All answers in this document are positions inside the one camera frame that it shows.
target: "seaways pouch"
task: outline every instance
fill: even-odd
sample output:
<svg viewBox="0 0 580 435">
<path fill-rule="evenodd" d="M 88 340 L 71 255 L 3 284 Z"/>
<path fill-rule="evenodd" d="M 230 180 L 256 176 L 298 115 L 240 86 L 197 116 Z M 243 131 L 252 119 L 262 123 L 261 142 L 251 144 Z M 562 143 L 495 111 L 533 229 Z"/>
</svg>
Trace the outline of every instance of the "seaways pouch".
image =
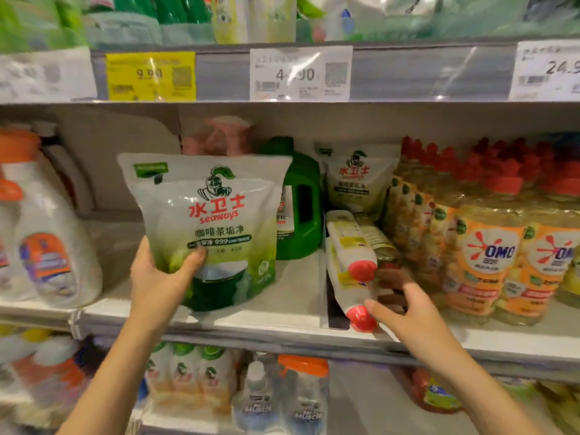
<svg viewBox="0 0 580 435">
<path fill-rule="evenodd" d="M 184 305 L 237 305 L 274 282 L 276 213 L 292 157 L 123 153 L 118 161 L 158 269 L 174 273 L 192 249 L 208 249 Z"/>
<path fill-rule="evenodd" d="M 400 156 L 395 144 L 315 144 L 332 209 L 364 213 L 377 221 Z"/>
</svg>

